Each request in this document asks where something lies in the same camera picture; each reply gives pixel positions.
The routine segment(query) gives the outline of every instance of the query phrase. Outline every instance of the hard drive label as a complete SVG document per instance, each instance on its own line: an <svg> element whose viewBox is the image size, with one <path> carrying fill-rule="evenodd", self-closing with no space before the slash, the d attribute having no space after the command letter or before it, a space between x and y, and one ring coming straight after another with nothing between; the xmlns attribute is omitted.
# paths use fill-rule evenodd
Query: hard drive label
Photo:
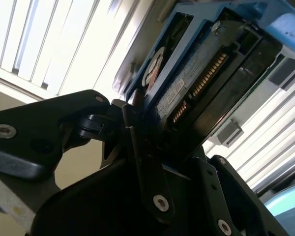
<svg viewBox="0 0 295 236"><path fill-rule="evenodd" d="M185 82L183 81L183 79L180 79L178 83L175 85L174 89L171 89L171 88L169 89L172 91L167 97L168 105L170 105L173 102L174 98L177 96L177 94L180 92L180 90L183 88L184 85L185 85Z"/></svg>

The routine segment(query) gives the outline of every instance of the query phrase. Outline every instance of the beige wall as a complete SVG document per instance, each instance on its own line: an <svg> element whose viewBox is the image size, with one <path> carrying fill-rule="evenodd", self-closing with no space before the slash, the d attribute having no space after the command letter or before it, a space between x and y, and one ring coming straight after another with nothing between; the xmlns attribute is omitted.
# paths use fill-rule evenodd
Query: beige wall
<svg viewBox="0 0 295 236"><path fill-rule="evenodd" d="M0 110L21 106L22 102L0 92ZM102 144L91 141L83 147L66 152L56 170L56 183L65 188L99 169ZM24 236L25 232L14 220L0 213L0 236Z"/></svg>

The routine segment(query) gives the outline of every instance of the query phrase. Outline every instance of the blue drive tray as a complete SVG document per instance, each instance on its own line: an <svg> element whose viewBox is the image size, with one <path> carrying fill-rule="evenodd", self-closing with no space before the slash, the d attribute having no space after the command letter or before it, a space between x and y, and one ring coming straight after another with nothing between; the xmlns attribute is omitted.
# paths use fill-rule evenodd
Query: blue drive tray
<svg viewBox="0 0 295 236"><path fill-rule="evenodd" d="M225 8L237 13L245 20L255 23L283 45L286 45L295 52L295 9L286 1L243 0L236 2L179 3L173 9L149 56L144 61L137 76L125 92L126 100L128 100L134 90L140 86L148 63L153 57L156 48L158 48L160 41L165 35L166 29L169 27L176 13L193 16L193 19L160 72L155 84L151 90L147 92L144 99L145 112L160 99L158 95L168 89L175 69L185 56L201 29L204 27L205 23L208 21L215 22Z"/></svg>

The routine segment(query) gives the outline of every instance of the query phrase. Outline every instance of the screw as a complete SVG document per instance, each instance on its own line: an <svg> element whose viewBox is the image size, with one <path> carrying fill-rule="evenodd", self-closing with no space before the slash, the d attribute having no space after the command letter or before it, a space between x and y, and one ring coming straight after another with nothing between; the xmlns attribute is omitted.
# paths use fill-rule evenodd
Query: screw
<svg viewBox="0 0 295 236"><path fill-rule="evenodd" d="M227 236L232 235L232 230L230 228L230 226L224 221L219 219L218 222L218 227L220 228L220 230Z"/></svg>
<svg viewBox="0 0 295 236"><path fill-rule="evenodd" d="M96 96L95 98L96 98L96 100L99 101L99 102L103 102L103 101L104 101L104 99L103 99L102 97Z"/></svg>
<svg viewBox="0 0 295 236"><path fill-rule="evenodd" d="M155 195L153 198L154 205L162 212L167 212L169 209L169 204L166 198L162 195Z"/></svg>
<svg viewBox="0 0 295 236"><path fill-rule="evenodd" d="M216 32L220 28L220 26L221 26L221 22L220 21L215 22L214 25L212 26L211 31L212 32Z"/></svg>
<svg viewBox="0 0 295 236"><path fill-rule="evenodd" d="M8 124L0 124L0 139L12 139L16 135L16 129Z"/></svg>
<svg viewBox="0 0 295 236"><path fill-rule="evenodd" d="M220 160L220 162L221 162L223 165L226 164L226 161L225 161L222 157L220 157L219 160Z"/></svg>

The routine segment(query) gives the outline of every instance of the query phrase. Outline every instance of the light blue surface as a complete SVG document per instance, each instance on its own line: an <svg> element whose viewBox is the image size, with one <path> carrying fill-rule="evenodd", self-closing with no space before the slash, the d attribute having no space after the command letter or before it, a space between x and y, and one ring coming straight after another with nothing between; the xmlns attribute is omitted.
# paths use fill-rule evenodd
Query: light blue surface
<svg viewBox="0 0 295 236"><path fill-rule="evenodd" d="M274 216L295 208L295 185L275 195L265 206Z"/></svg>
<svg viewBox="0 0 295 236"><path fill-rule="evenodd" d="M205 22L215 22L224 8L228 8L249 22L254 22L260 28L267 31L282 44L295 52L295 9L284 0L242 0L242 1L222 1L207 3L179 3L173 9L166 25L164 26L158 40L152 48L149 56L141 66L133 83L126 92L128 100L137 86L140 86L143 74L152 58L156 48L165 34L167 27L176 13L183 13L193 16L188 29L175 48L170 59L158 76L154 86L146 94L144 100L144 110L147 111L152 103L157 99L161 91L171 79L174 70L177 68L182 58L185 56L194 39L202 29Z"/></svg>

